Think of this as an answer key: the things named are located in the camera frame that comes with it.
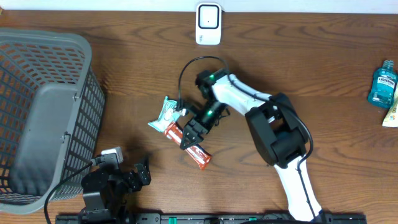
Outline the red chocolate bar wrapper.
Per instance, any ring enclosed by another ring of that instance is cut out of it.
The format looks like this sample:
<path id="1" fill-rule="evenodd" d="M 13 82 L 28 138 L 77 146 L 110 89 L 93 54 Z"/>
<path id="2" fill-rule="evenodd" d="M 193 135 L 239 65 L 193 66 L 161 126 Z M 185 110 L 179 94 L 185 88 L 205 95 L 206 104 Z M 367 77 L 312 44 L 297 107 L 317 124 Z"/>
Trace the red chocolate bar wrapper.
<path id="1" fill-rule="evenodd" d="M 167 126 L 166 130 L 164 131 L 164 135 L 178 145 L 181 145 L 183 129 L 178 125 L 177 122 L 173 121 Z M 206 169 L 212 158 L 212 156 L 207 153 L 200 145 L 190 146 L 189 148 L 185 149 L 185 151 L 198 164 L 201 170 Z"/>

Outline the mint green snack packet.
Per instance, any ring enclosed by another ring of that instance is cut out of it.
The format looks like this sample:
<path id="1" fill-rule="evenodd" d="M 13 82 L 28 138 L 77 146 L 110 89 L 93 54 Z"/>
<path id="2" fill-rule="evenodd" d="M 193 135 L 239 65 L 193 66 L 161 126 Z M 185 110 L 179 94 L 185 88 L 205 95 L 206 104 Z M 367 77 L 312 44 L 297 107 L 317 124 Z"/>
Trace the mint green snack packet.
<path id="1" fill-rule="evenodd" d="M 166 96 L 159 117 L 149 122 L 148 125 L 156 131 L 163 133 L 171 123 L 176 122 L 181 116 L 181 114 L 176 111 L 176 108 L 177 101 L 170 100 L 168 96 Z"/>

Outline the teal mouthwash bottle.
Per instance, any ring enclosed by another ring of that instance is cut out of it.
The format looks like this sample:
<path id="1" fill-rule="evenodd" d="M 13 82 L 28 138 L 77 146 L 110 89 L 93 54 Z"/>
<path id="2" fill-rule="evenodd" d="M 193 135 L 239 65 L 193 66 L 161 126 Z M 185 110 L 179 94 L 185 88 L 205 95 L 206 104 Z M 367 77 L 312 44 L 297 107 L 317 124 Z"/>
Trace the teal mouthwash bottle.
<path id="1" fill-rule="evenodd" d="M 394 102 L 394 92 L 397 85 L 397 73 L 394 71 L 394 61 L 385 60 L 373 74 L 371 91 L 368 95 L 370 104 L 389 109 Z"/>

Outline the yellow snack bag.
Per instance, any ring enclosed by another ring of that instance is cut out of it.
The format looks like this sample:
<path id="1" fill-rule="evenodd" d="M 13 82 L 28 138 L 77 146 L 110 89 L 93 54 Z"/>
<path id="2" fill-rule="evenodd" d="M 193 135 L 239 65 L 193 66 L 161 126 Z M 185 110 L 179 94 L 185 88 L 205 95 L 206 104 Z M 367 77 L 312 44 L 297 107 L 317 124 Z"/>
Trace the yellow snack bag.
<path id="1" fill-rule="evenodd" d="M 397 128 L 398 127 L 397 97 L 398 97 L 398 89 L 396 88 L 396 90 L 394 92 L 394 102 L 382 122 L 383 127 L 386 127 L 386 128 Z"/>

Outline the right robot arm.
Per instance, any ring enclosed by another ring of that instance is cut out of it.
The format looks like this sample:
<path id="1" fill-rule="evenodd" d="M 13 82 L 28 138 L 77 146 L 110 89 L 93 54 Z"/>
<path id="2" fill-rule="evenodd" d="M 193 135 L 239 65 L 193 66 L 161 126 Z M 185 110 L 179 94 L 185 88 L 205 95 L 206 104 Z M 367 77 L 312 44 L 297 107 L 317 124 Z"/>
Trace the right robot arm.
<path id="1" fill-rule="evenodd" d="M 197 75 L 195 84 L 206 103 L 198 109 L 178 98 L 177 111 L 193 115 L 183 129 L 181 149 L 201 143 L 203 135 L 210 132 L 227 108 L 236 110 L 245 117 L 262 159 L 277 171 L 289 213 L 298 221 L 319 222 L 323 210 L 307 171 L 313 138 L 289 98 L 282 93 L 270 95 L 257 91 L 227 69 L 214 73 L 205 70 Z"/>

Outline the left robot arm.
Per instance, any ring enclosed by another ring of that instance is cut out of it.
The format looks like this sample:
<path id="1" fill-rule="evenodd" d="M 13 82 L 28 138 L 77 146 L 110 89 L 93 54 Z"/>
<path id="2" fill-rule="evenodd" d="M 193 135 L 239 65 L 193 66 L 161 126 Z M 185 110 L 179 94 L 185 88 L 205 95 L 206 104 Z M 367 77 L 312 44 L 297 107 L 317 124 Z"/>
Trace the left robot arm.
<path id="1" fill-rule="evenodd" d="M 123 172 L 115 153 L 93 159 L 99 168 L 81 180 L 85 208 L 78 223 L 135 223 L 136 216 L 127 210 L 124 196 L 149 185 L 149 158 L 135 164 L 134 170 Z"/>

